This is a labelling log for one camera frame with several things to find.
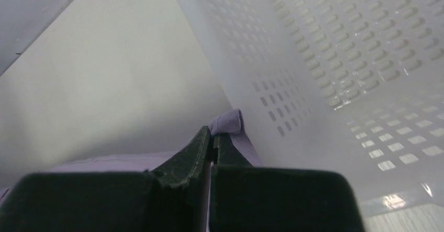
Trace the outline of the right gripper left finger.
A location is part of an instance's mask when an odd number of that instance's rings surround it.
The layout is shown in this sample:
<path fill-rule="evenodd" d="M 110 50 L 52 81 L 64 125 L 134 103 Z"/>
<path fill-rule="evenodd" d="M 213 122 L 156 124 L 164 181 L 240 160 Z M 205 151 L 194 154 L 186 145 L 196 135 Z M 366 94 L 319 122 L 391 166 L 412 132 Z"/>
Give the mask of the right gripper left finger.
<path fill-rule="evenodd" d="M 33 173 L 1 206 L 1 231 L 204 231 L 208 127 L 154 170 Z"/>

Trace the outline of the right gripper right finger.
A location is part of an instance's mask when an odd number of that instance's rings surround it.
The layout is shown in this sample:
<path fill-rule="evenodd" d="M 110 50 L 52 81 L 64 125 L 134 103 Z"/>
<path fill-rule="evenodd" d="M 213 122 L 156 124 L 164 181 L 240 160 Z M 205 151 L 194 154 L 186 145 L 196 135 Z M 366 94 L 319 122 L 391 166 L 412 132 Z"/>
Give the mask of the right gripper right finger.
<path fill-rule="evenodd" d="M 254 167 L 214 137 L 210 231 L 365 231 L 348 181 L 330 171 Z"/>

